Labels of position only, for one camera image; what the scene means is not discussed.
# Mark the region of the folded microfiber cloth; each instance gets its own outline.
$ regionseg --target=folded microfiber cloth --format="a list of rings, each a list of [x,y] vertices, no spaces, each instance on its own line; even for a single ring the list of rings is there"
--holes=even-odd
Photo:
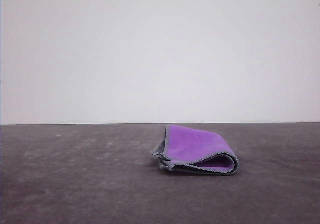
[[[165,131],[165,139],[152,152],[160,168],[215,175],[238,169],[237,156],[220,135],[177,125],[168,125]]]

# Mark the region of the cloth fold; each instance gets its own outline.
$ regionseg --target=cloth fold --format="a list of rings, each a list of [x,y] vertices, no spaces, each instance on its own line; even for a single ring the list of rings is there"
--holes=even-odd
[[[160,168],[188,173],[230,175],[239,160],[217,133],[167,125],[165,139],[152,152]]]

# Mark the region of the purple microfiber towel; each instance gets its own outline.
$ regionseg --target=purple microfiber towel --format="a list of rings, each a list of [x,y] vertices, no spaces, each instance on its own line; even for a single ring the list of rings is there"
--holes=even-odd
[[[166,127],[164,141],[152,154],[160,168],[200,174],[233,174],[239,160],[218,134],[177,125]]]

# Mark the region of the gray concrete floor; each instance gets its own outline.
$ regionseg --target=gray concrete floor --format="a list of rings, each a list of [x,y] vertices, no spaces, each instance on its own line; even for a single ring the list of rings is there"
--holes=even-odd
[[[2,223],[320,222],[320,123],[181,125],[223,136],[239,171],[160,170],[165,124],[2,126]]]

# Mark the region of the white backdrop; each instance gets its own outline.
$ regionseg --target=white backdrop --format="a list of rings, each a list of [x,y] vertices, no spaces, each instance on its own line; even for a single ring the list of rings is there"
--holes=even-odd
[[[320,121],[319,4],[1,0],[1,122]]]

